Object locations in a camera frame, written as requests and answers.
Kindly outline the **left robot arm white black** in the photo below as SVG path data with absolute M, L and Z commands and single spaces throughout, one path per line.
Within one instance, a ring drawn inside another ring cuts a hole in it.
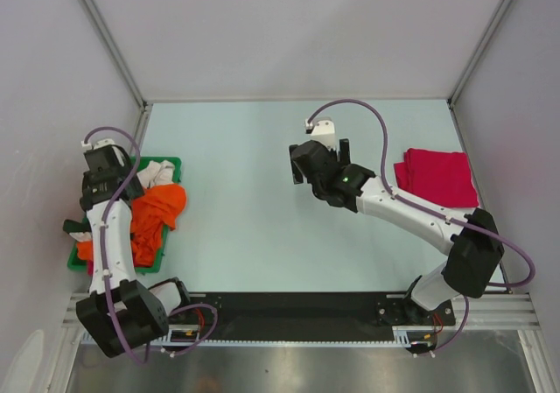
M 89 294 L 77 317 L 109 358 L 148 345 L 192 316 L 193 301 L 176 277 L 145 287 L 137 280 L 131 245 L 132 202 L 143 193 L 127 152 L 108 138 L 84 152 L 80 206 L 93 242 Z

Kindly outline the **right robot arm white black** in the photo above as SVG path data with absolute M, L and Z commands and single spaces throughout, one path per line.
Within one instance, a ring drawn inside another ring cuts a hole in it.
M 397 309 L 407 324 L 423 324 L 444 302 L 459 295 L 480 298 L 504 254 L 493 216 L 440 207 L 410 193 L 395 193 L 380 176 L 350 163 L 317 141 L 289 148 L 295 183 L 307 182 L 313 195 L 331 207 L 380 218 L 415 235 L 446 260 L 409 286 Z

